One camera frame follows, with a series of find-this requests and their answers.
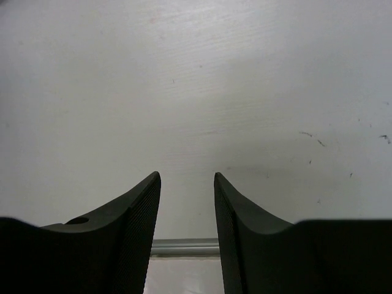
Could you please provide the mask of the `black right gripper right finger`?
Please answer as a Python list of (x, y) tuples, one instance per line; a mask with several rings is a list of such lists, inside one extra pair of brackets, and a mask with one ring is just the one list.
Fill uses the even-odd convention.
[(214, 205), (225, 293), (390, 293), (391, 221), (291, 224), (221, 173)]

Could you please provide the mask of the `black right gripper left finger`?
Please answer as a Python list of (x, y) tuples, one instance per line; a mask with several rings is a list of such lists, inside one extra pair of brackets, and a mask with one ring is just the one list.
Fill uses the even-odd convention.
[(2, 293), (142, 293), (160, 202), (153, 172), (64, 224), (1, 218)]

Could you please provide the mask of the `aluminium front frame rail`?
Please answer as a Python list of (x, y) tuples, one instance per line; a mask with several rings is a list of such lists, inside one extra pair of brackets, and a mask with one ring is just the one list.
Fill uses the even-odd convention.
[(219, 256), (217, 238), (155, 239), (151, 256), (159, 257), (209, 257)]

